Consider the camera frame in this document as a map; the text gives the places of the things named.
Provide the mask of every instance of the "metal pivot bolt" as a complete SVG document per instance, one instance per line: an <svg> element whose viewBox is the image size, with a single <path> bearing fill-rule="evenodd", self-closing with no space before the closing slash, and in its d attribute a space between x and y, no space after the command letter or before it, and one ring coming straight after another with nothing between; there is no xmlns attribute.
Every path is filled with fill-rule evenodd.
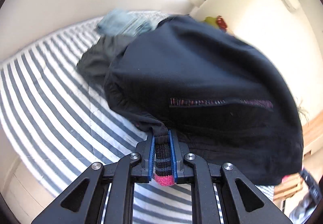
<svg viewBox="0 0 323 224"><path fill-rule="evenodd" d="M92 167L92 169L94 169L94 170L98 170L98 169L100 169L100 168L101 168L101 163L99 163L99 162L95 162L95 163L93 163L93 164L91 165L91 167Z"/></svg>
<svg viewBox="0 0 323 224"><path fill-rule="evenodd" d="M194 160L196 158L196 155L192 154L192 153L188 153L188 154L185 155L185 158L187 160Z"/></svg>
<svg viewBox="0 0 323 224"><path fill-rule="evenodd" d="M131 153L129 156L130 156L130 159L133 159L133 160L139 158L139 154L138 153Z"/></svg>
<svg viewBox="0 0 323 224"><path fill-rule="evenodd" d="M232 170L233 169L233 165L231 163L224 163L223 164L223 167L226 169L226 170Z"/></svg>

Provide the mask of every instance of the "blue and white striped sheet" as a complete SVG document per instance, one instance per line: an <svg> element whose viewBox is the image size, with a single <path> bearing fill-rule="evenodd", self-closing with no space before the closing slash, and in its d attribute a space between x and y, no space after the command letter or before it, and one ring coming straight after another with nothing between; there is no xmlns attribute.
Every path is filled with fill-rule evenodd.
<svg viewBox="0 0 323 224"><path fill-rule="evenodd" d="M132 13L154 25L167 17ZM37 40L0 69L2 127L26 167L54 196L91 163L117 162L147 137L110 110L102 88L89 85L76 71L82 54L99 39L93 29L101 18ZM273 198L273 187L259 189ZM190 185L135 185L133 223L191 222Z"/></svg>

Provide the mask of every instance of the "wooden floor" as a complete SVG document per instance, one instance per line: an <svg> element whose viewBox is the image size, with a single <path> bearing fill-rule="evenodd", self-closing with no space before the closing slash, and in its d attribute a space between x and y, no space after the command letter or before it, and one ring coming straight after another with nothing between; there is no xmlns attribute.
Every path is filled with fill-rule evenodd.
<svg viewBox="0 0 323 224"><path fill-rule="evenodd" d="M323 175L323 149L304 160L304 166L319 181ZM31 221L49 204L54 197L34 178L25 165L20 162L13 172L4 191L4 199L21 224ZM301 192L286 200L285 214L293 210L307 192Z"/></svg>

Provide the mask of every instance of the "bed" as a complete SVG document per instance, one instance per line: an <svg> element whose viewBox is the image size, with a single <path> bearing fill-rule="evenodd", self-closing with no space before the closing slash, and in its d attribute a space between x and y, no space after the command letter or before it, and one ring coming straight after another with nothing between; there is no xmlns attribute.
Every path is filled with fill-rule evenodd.
<svg viewBox="0 0 323 224"><path fill-rule="evenodd" d="M130 13L153 25L168 16ZM1 66L2 127L26 167L55 197L93 162L117 162L147 136L110 110L103 89L76 71L82 54L99 39L93 29L101 18L55 31ZM272 200L273 186L258 188ZM136 184L133 222L191 223L190 185Z"/></svg>

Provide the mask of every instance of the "embroidered trim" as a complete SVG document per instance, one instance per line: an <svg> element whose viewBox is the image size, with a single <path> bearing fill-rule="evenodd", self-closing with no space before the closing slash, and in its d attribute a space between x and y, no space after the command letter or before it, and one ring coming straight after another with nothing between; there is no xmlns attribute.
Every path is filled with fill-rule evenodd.
<svg viewBox="0 0 323 224"><path fill-rule="evenodd" d="M229 100L189 100L171 98L170 107L196 107L196 106L221 106L227 104L244 104L251 106L258 106L267 109L273 109L274 105L269 100L243 100L243 99L229 99Z"/></svg>

